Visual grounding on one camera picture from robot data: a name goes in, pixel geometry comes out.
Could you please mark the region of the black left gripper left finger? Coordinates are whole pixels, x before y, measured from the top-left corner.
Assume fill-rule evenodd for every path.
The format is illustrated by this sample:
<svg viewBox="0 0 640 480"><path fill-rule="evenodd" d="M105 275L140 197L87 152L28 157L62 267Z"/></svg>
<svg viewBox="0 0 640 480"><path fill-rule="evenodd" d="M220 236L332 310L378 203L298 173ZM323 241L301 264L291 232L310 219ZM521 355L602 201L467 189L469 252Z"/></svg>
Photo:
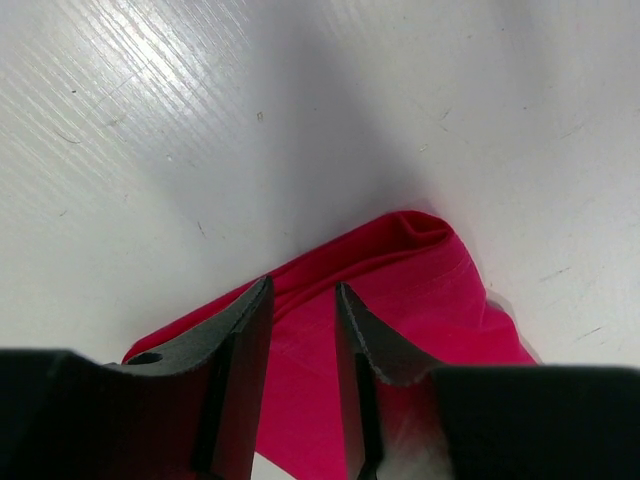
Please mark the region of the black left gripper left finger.
<svg viewBox="0 0 640 480"><path fill-rule="evenodd" d="M247 479L272 331L271 279L122 364L1 353L5 479Z"/></svg>

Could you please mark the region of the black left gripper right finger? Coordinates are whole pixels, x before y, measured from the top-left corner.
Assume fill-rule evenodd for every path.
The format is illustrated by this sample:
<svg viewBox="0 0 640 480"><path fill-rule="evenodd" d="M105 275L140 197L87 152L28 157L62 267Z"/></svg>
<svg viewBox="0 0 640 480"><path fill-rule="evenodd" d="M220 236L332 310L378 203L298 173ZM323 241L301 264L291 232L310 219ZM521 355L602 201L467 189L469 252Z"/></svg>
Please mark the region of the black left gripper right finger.
<svg viewBox="0 0 640 480"><path fill-rule="evenodd" d="M349 478L638 477L636 369L447 364L335 294Z"/></svg>

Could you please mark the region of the red t shirt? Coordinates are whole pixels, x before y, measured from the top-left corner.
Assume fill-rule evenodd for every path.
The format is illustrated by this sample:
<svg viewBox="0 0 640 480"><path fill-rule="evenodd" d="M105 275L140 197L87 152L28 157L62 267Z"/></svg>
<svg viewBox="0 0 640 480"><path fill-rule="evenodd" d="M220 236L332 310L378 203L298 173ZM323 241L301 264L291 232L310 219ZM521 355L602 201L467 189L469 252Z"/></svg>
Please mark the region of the red t shirt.
<svg viewBox="0 0 640 480"><path fill-rule="evenodd" d="M346 475L335 349L335 287L349 284L409 341L453 364L529 364L513 320L488 303L444 220L396 211L271 273L275 287L257 451L298 479Z"/></svg>

